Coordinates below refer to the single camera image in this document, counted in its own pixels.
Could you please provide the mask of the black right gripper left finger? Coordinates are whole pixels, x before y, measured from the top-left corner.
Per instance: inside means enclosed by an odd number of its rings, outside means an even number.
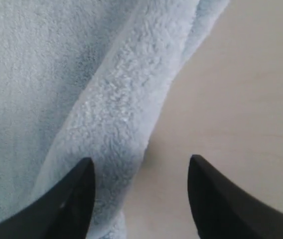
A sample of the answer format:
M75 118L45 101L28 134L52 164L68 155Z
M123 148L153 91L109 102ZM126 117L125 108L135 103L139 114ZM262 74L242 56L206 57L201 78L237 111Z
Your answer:
M84 239L94 201L94 164L83 158L37 201L2 221L0 239Z

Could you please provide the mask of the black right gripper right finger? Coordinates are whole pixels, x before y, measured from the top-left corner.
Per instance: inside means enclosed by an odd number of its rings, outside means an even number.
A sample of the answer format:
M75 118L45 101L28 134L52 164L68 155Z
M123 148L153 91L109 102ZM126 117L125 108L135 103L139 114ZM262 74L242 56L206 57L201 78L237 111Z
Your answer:
M242 190L201 155L190 158L188 199L201 239L283 239L283 213Z

